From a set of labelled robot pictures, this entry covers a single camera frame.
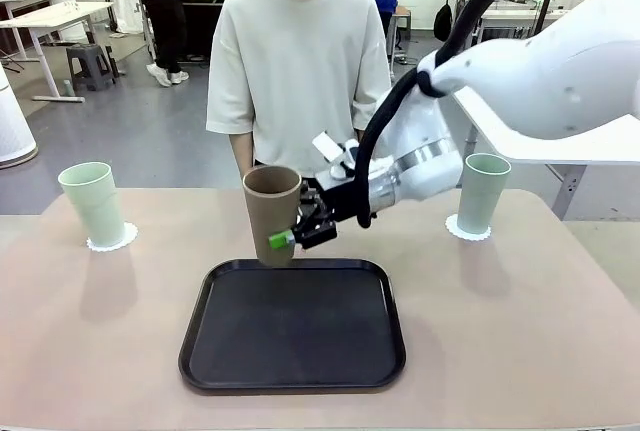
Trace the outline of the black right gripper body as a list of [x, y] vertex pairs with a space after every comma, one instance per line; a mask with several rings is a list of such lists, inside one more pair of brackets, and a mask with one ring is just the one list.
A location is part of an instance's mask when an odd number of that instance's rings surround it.
[[303, 249], [321, 245], [337, 238], [337, 223], [356, 216], [353, 182], [339, 184], [324, 190], [316, 179], [304, 178], [302, 186], [317, 190], [315, 204], [298, 206], [298, 217], [293, 226], [296, 243]]

